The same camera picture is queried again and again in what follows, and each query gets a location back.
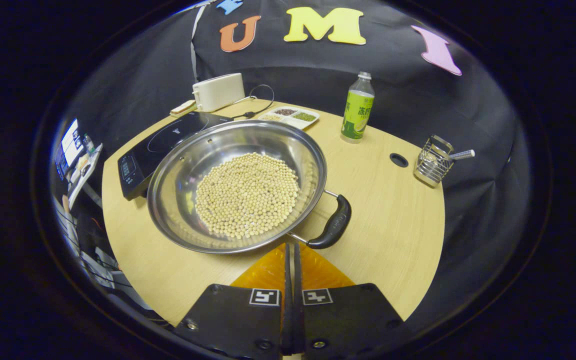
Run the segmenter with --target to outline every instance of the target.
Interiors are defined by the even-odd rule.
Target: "white divided tray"
[[[295,116],[306,116],[314,118],[310,121],[307,121],[299,119]],[[317,120],[320,119],[320,114],[306,109],[301,109],[300,107],[281,106],[266,112],[265,114],[259,116],[258,119],[266,121],[279,121],[280,123],[288,124],[294,126],[297,129],[303,130],[308,126],[316,123]]]

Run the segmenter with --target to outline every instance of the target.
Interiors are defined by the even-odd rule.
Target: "wooden table surface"
[[[238,116],[267,104],[267,100],[245,100],[215,114]],[[285,105],[275,102],[267,111]],[[444,241],[443,189],[441,185],[432,189],[413,176],[418,146],[370,126],[361,143],[346,143],[339,137],[340,116],[309,110],[320,114],[305,131],[326,157],[325,187],[343,194],[352,206],[343,237],[334,246],[317,251],[356,284],[376,284],[406,320],[428,291],[439,264]],[[230,285],[279,244],[225,255],[187,250],[157,230],[146,199],[123,197],[117,160],[175,119],[166,117],[128,141],[105,161],[102,178],[103,219],[119,267],[143,300],[174,326],[208,285]],[[409,166],[393,164],[391,153],[403,155]],[[294,232],[306,239],[317,237],[336,208],[333,196],[324,194]]]

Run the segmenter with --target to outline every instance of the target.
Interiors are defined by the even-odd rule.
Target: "induction cooktop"
[[[123,197],[145,198],[157,166],[175,146],[201,130],[228,121],[233,119],[208,112],[188,112],[139,142],[117,161]]]

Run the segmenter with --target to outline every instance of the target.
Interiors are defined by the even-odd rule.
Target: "green bottle label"
[[[348,100],[345,101],[345,112],[343,113],[343,124],[341,133],[350,139],[361,139],[364,136],[366,123],[370,111],[373,109],[374,96],[363,96],[358,93],[348,91]]]

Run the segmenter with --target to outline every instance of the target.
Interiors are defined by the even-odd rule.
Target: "black wok handle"
[[[327,190],[325,192],[336,197],[336,211],[328,219],[321,235],[306,242],[306,245],[312,249],[326,249],[333,246],[344,234],[353,212],[350,203],[343,195]]]

